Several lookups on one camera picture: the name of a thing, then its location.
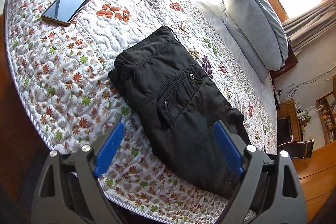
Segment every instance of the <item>curtain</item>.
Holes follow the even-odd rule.
[[[322,0],[316,7],[297,17],[282,22],[295,55],[313,39],[336,24],[335,0]]]

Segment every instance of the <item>chair backrest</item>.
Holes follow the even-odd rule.
[[[307,142],[287,142],[278,146],[278,151],[286,150],[291,158],[311,158],[314,140]]]

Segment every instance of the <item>smartphone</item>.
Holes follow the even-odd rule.
[[[64,26],[69,26],[79,11],[90,0],[56,0],[42,14],[41,18]]]

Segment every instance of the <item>floral quilt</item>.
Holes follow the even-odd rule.
[[[53,1],[8,0],[5,17],[12,77],[41,138],[50,149],[72,153],[121,117],[124,139],[99,178],[105,195],[160,222],[214,223],[227,200],[180,179],[152,154],[138,115],[108,72],[123,50],[168,26],[244,114],[251,142],[276,153],[270,117],[225,42],[189,0],[91,0],[68,27],[41,20]]]

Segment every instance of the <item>black pants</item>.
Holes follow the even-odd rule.
[[[153,154],[194,186],[230,198],[238,180],[213,138],[222,120],[250,140],[244,116],[224,98],[167,27],[123,51],[109,78],[140,116]]]

